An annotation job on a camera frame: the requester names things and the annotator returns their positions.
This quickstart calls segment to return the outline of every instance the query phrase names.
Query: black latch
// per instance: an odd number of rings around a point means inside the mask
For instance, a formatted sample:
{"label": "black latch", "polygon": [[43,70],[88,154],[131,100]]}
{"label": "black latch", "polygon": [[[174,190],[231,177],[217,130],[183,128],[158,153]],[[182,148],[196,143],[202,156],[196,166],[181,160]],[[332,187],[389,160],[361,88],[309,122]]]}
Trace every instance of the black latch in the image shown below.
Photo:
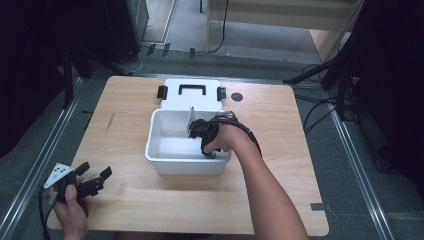
{"label": "black latch", "polygon": [[227,90],[225,89],[225,87],[218,87],[216,89],[216,100],[221,101],[222,99],[226,99],[226,98],[227,98]]}
{"label": "black latch", "polygon": [[167,95],[168,95],[168,87],[166,85],[159,86],[158,95],[156,97],[166,100]]}

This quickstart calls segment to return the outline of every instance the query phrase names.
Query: white plastic box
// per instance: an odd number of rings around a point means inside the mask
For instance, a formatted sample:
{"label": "white plastic box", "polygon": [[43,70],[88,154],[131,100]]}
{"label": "white plastic box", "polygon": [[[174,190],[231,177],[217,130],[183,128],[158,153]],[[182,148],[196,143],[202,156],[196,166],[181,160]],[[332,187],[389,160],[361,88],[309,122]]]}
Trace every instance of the white plastic box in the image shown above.
{"label": "white plastic box", "polygon": [[[222,101],[217,100],[219,81],[167,79],[165,85],[168,87],[166,100],[153,112],[150,122],[147,160],[158,174],[222,174],[231,152],[217,152],[214,159],[206,159],[200,149],[202,139],[188,137],[188,125],[193,120],[208,121],[216,112],[223,111]],[[181,89],[187,85],[200,87]]]}

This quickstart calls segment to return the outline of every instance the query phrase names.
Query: human arm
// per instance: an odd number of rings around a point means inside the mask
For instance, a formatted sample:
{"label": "human arm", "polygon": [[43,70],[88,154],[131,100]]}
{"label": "human arm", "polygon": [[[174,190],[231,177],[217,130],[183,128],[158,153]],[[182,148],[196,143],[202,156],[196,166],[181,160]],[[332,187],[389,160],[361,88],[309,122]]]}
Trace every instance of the human arm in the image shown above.
{"label": "human arm", "polygon": [[[54,211],[63,229],[64,240],[85,239],[88,231],[87,217],[77,202],[77,190],[74,185],[68,185],[65,191],[66,203],[57,202]],[[86,205],[91,202],[84,199]]]}
{"label": "human arm", "polygon": [[307,239],[296,208],[247,134],[235,126],[221,125],[218,136],[204,151],[217,148],[232,149],[240,161],[257,238]]}

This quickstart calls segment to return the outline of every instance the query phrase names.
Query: wooden table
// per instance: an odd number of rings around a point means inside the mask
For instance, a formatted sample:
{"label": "wooden table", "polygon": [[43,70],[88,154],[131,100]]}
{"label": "wooden table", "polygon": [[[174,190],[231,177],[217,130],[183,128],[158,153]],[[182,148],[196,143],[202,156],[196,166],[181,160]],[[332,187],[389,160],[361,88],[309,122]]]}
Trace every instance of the wooden table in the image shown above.
{"label": "wooden table", "polygon": [[[91,230],[253,234],[246,187],[233,154],[218,176],[158,175],[144,155],[152,112],[164,79],[111,77],[72,166],[89,162],[86,180],[113,174],[93,197]],[[293,200],[309,235],[328,233],[314,169],[289,86],[221,82],[224,108],[255,133],[268,167]],[[233,101],[234,92],[243,95]],[[54,213],[50,228],[60,228]]]}

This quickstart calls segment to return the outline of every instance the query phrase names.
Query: white box lid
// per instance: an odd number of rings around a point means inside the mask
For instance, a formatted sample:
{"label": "white box lid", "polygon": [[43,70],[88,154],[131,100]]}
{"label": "white box lid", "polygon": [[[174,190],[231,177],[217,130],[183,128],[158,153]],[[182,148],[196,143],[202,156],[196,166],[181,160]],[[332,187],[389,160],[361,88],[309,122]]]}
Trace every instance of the white box lid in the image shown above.
{"label": "white box lid", "polygon": [[162,99],[161,109],[189,110],[194,107],[198,111],[219,111],[224,108],[217,98],[217,89],[221,86],[218,80],[169,78],[165,85],[168,91],[166,100]]}

